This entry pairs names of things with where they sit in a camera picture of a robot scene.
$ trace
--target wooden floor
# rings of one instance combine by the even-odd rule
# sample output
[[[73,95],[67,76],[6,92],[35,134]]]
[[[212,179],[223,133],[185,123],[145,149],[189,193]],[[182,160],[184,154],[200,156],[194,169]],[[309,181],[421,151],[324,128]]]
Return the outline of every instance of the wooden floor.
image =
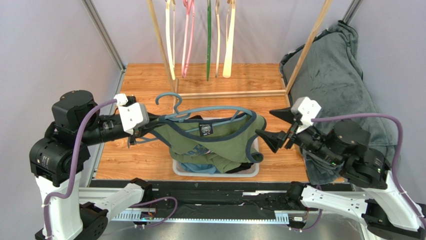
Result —
[[[215,66],[211,66],[210,80],[206,81],[206,65],[191,64],[186,78],[180,79],[179,93],[226,92],[281,89],[278,64],[233,64],[232,77],[215,78]],[[172,113],[172,97],[163,97],[155,104],[158,94],[169,92],[170,86],[162,64],[130,64],[127,68],[121,93],[135,95],[150,113],[162,115]],[[222,99],[184,99],[180,110],[214,105],[233,105],[251,109],[265,117],[267,131],[287,130],[289,124],[270,115],[269,110],[287,107],[285,97],[248,97]],[[202,117],[230,117],[233,111],[201,112]],[[255,177],[211,178],[179,176],[173,172],[168,147],[161,141],[133,145],[127,148],[127,140],[105,144],[96,179],[133,179],[168,181],[246,181],[246,182],[307,182],[308,177],[303,159],[293,147],[272,153],[265,142],[259,139],[260,152],[264,160]]]

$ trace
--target wooden rod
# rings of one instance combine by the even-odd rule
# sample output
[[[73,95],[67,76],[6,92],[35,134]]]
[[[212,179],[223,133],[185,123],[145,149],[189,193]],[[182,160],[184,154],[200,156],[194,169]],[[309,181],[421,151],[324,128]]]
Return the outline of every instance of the wooden rod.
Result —
[[[170,84],[171,91],[175,93],[175,85],[170,72],[169,62],[167,61],[166,51],[164,50],[163,40],[161,38],[161,32],[159,27],[159,22],[157,20],[156,10],[154,9],[153,0],[146,0],[148,4],[149,13],[151,15],[152,24],[155,29],[155,36],[157,37],[158,47],[160,48],[162,61],[164,63],[165,72],[167,74],[168,83]]]
[[[290,80],[287,84],[287,93],[290,93],[290,90],[292,89],[293,84],[295,83],[296,77],[298,76],[298,73],[302,67],[302,64],[308,55],[309,49],[312,46],[312,43],[314,42],[315,36],[318,33],[318,30],[321,27],[321,24],[323,23],[324,18],[326,17],[327,12],[329,11],[330,5],[332,4],[333,0],[325,0],[324,4],[322,5],[321,11],[319,12],[319,16],[316,19],[315,24],[313,25],[312,31],[309,34],[309,37],[307,38],[306,44],[304,45],[304,48],[300,54],[299,60],[297,61],[296,66],[294,67],[293,73],[291,74]]]
[[[281,83],[281,89],[286,89],[286,83],[284,82],[284,78],[280,77],[279,82]]]
[[[174,92],[177,94],[179,93],[179,77],[176,77],[174,80]]]
[[[286,94],[285,95],[285,103],[287,103],[287,107],[291,107],[292,105],[290,104],[290,98],[289,98],[289,95],[288,94]]]
[[[257,91],[223,91],[223,92],[197,92],[180,93],[182,99],[224,99],[224,98],[259,98],[285,96],[285,89],[257,90]]]
[[[177,97],[173,97],[173,105],[171,106],[171,113],[174,114],[175,113],[175,108],[174,106],[176,105],[176,101],[177,101]]]

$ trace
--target gray wall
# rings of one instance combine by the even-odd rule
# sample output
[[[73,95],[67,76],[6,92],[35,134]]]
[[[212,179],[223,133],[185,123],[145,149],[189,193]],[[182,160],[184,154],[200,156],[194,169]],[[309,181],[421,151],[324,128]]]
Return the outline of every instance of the gray wall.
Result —
[[[93,0],[125,64],[162,63],[154,27],[145,0]],[[153,0],[166,46],[166,2]],[[217,30],[212,0],[211,59],[216,62]],[[324,0],[237,0],[234,63],[278,63],[288,52],[306,42]],[[350,0],[336,0],[321,30],[342,19]],[[220,1],[220,62],[225,59],[225,26],[228,4]],[[186,12],[176,0],[176,62],[182,61]],[[207,54],[207,1],[195,1],[195,26],[191,63],[205,63]]]
[[[426,203],[425,13],[424,0],[365,0],[351,23],[359,34],[358,61],[371,97],[404,127],[398,178],[421,203]]]
[[[43,213],[28,155],[52,104],[76,89],[110,99],[120,73],[79,0],[3,0],[0,33],[0,238],[29,240]]]

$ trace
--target green t-shirt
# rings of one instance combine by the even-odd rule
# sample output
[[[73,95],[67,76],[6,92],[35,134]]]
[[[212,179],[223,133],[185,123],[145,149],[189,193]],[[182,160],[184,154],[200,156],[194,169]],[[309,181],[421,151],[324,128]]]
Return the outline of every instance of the green t-shirt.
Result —
[[[213,126],[214,123],[231,118],[211,120],[186,119],[183,122],[171,121],[160,116],[157,121],[165,125],[151,133],[170,147],[173,159],[181,163],[212,164],[221,173],[238,168],[241,163],[259,163],[263,155],[253,147],[257,138],[255,130],[264,130],[264,117],[251,111],[239,114],[234,121]]]

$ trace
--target pink hanger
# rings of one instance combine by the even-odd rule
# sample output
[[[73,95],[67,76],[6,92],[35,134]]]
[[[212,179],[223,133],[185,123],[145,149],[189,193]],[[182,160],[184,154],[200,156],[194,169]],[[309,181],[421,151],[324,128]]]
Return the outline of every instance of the pink hanger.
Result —
[[[195,20],[195,3],[194,0],[183,0],[183,5],[186,7],[186,23],[185,23],[185,37],[183,39],[183,56],[182,56],[182,78],[186,77],[188,66],[190,65],[191,48],[193,46],[194,36],[194,20]],[[190,21],[190,12],[192,10],[192,26],[191,36],[189,38],[188,57],[185,62],[185,54],[187,52],[187,35],[188,35],[188,23]]]

